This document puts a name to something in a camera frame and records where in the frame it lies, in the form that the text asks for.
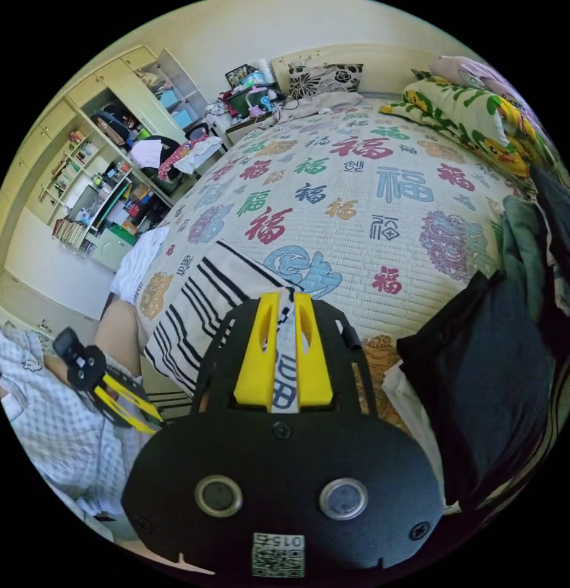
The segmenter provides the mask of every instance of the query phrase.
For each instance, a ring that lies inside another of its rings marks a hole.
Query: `photo frame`
[[[254,68],[245,63],[243,66],[237,67],[231,72],[228,72],[226,74],[226,79],[228,80],[230,87],[235,88],[238,86],[238,84],[240,84],[243,78],[252,72],[254,72]]]

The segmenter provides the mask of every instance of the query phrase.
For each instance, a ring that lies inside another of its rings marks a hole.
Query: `person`
[[[109,366],[142,384],[140,349],[145,346],[144,339],[133,305],[115,300],[101,318],[94,344],[105,353]],[[44,355],[32,331],[0,326],[0,398],[35,468],[88,526],[140,556],[211,573],[182,560],[163,559],[137,538],[121,506],[121,495],[150,435],[115,426],[72,390],[64,361]],[[126,408],[143,420],[135,407],[127,404]]]

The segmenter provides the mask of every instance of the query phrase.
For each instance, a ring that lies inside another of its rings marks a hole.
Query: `qr code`
[[[301,535],[254,534],[253,576],[303,578],[305,542]]]

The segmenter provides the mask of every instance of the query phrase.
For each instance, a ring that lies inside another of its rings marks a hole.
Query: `headboard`
[[[401,94],[416,81],[411,69],[427,70],[437,53],[428,53],[402,45],[355,43],[315,47],[273,59],[271,66],[282,92],[289,93],[289,64],[362,63],[359,92],[362,94]]]

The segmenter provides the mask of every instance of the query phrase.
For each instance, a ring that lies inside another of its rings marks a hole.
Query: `wall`
[[[396,43],[480,59],[440,29],[370,0],[203,0],[165,14],[107,47],[58,97],[138,45],[148,46],[155,55],[170,51],[212,102],[229,89],[226,72],[243,63],[339,43]]]
[[[99,319],[113,271],[90,259],[79,259],[51,233],[51,228],[25,207],[13,231],[5,269],[46,298]]]

